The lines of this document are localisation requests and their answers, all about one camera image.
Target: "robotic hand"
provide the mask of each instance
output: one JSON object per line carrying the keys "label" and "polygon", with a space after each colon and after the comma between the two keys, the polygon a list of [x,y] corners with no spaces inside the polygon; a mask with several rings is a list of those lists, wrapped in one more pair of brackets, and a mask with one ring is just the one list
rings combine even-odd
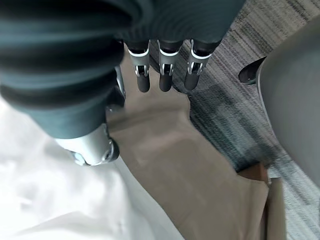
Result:
{"label": "robotic hand", "polygon": [[191,40],[185,88],[245,0],[2,0],[0,92],[81,165],[118,158],[106,109],[123,108],[120,63],[128,47],[137,85],[150,88],[150,40],[159,46],[159,87],[169,91],[183,40]]}

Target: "brown paper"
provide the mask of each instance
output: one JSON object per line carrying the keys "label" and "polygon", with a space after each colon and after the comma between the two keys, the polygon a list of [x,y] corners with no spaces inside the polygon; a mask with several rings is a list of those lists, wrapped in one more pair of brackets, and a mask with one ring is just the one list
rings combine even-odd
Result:
{"label": "brown paper", "polygon": [[151,89],[141,93],[128,56],[121,68],[125,110],[108,123],[135,178],[186,240],[256,240],[267,185],[238,176],[192,126],[187,96],[161,92],[152,69]]}
{"label": "brown paper", "polygon": [[271,178],[267,199],[267,240],[286,239],[285,203],[282,180]]}

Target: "chair leg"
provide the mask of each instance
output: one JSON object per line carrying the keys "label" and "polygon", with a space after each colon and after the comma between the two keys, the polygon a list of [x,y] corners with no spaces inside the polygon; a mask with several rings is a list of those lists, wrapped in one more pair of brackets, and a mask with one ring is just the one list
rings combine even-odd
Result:
{"label": "chair leg", "polygon": [[245,66],[238,75],[240,82],[246,85],[255,84],[257,71],[265,58],[266,57],[260,58],[259,60]]}

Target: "striped carpet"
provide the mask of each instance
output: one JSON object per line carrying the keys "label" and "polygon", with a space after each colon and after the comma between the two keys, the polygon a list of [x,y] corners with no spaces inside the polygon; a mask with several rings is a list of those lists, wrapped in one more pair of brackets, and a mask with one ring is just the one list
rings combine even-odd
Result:
{"label": "striped carpet", "polygon": [[[237,171],[263,162],[270,177],[283,179],[288,240],[320,239],[320,190],[279,146],[256,86],[240,84],[238,73],[319,14],[320,0],[248,0],[195,90],[183,87],[188,43],[174,72],[173,86],[189,96],[192,123]],[[157,48],[153,42],[155,60]]]}

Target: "white cloth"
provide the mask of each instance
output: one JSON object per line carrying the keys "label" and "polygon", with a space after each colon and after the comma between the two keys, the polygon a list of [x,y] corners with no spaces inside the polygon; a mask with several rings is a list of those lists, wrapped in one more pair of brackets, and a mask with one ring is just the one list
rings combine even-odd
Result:
{"label": "white cloth", "polygon": [[0,239],[183,239],[121,158],[78,166],[2,99],[0,136]]}

